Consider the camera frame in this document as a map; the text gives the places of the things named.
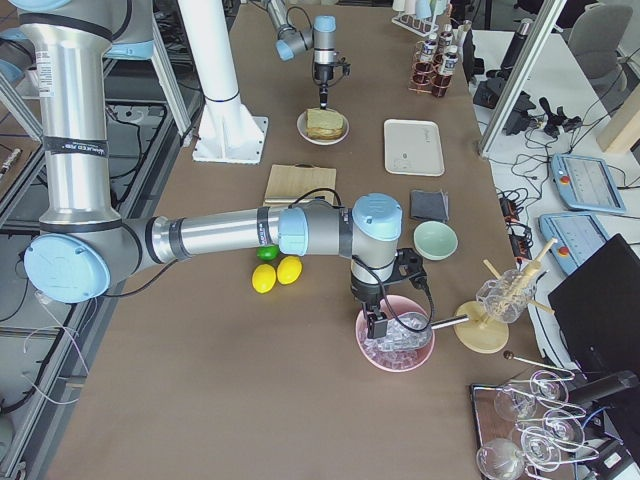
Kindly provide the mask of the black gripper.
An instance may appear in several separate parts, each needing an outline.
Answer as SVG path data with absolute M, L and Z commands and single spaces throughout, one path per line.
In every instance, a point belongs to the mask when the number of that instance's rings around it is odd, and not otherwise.
M 384 300 L 384 285 L 369 284 L 359 279 L 351 280 L 351 292 L 361 304 L 366 316 L 366 335 L 368 338 L 384 338 L 387 335 L 389 319 L 381 309 Z
M 321 83 L 319 85 L 319 100 L 320 108 L 326 110 L 328 108 L 328 95 L 329 95 L 329 86 L 326 83 Z

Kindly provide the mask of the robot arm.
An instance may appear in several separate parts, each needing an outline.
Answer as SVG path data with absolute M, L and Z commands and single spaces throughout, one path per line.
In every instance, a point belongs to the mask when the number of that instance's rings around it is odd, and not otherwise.
M 383 337 L 391 310 L 402 210 L 371 193 L 347 208 L 311 200 L 170 220 L 125 220 L 111 204 L 103 59 L 153 55 L 148 1 L 20 1 L 22 32 L 35 48 L 48 210 L 26 250 L 31 283 L 50 298 L 79 303 L 157 264 L 197 254 L 275 245 L 283 253 L 351 260 L 351 289 L 367 334 Z
M 276 32 L 275 48 L 282 61 L 294 59 L 307 51 L 313 52 L 312 78 L 319 90 L 319 107 L 326 110 L 329 89 L 350 74 L 351 64 L 335 47 L 336 19 L 317 16 L 314 21 L 305 14 L 309 26 L 299 29 L 289 19 L 291 8 L 284 1 L 261 1 Z

